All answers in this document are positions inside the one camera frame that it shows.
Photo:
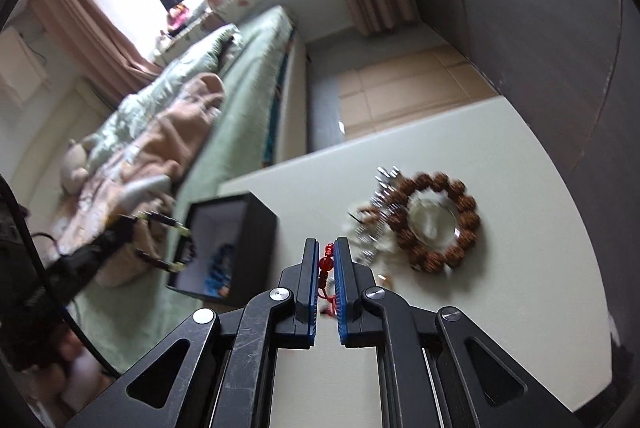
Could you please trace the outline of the green floral quilt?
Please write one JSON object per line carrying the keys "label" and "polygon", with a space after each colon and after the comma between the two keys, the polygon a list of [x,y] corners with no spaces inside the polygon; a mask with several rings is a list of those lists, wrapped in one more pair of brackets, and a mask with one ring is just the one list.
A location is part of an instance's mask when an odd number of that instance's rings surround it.
{"label": "green floral quilt", "polygon": [[171,105],[186,82],[198,74],[217,74],[239,55],[242,47],[239,28],[227,24],[192,45],[149,86],[122,100],[102,126],[86,137],[91,148],[87,161],[89,175],[134,141],[155,115]]}

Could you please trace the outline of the black jewelry box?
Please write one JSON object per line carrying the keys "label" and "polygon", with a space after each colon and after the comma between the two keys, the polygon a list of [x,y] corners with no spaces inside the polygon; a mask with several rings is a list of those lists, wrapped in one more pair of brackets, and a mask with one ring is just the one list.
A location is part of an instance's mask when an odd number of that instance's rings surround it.
{"label": "black jewelry box", "polygon": [[278,217],[253,193],[193,203],[174,259],[186,267],[168,289],[221,306],[244,307],[267,288]]}

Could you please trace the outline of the pink blanket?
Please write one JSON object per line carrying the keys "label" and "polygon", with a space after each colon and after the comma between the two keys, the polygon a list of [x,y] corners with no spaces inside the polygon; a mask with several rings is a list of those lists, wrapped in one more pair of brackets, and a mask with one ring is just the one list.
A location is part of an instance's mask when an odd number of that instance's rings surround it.
{"label": "pink blanket", "polygon": [[62,253],[95,240],[120,215],[170,213],[171,188],[191,167],[223,102],[224,84],[216,74],[201,73],[183,84],[166,109],[84,182],[76,213],[58,236]]}

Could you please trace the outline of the brown curtain left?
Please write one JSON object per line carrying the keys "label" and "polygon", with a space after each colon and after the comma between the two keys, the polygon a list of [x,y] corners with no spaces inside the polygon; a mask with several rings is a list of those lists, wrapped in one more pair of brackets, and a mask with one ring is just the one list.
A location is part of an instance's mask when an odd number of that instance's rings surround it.
{"label": "brown curtain left", "polygon": [[29,0],[44,29],[111,103],[138,92],[162,69],[146,60],[96,0]]}

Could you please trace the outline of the green bed sheet mattress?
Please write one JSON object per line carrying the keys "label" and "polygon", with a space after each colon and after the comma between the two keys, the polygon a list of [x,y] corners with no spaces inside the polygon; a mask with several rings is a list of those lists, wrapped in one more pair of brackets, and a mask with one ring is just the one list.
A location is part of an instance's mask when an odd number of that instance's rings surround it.
{"label": "green bed sheet mattress", "polygon": [[[262,168],[271,106],[294,24],[274,6],[240,25],[243,47],[219,71],[227,98],[221,117],[181,182],[172,215],[185,221],[194,202],[218,194],[226,181]],[[81,327],[106,361],[125,372],[169,334],[201,301],[171,291],[160,271],[106,289],[90,284],[77,298]]]}

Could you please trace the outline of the beige plush toy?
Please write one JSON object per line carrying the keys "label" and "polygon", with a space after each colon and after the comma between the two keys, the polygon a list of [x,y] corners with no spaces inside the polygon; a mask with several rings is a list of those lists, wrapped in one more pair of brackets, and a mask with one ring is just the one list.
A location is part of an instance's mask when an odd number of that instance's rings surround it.
{"label": "beige plush toy", "polygon": [[89,155],[98,139],[98,135],[93,133],[79,141],[68,141],[60,167],[61,185],[66,194],[77,195],[88,180]]}

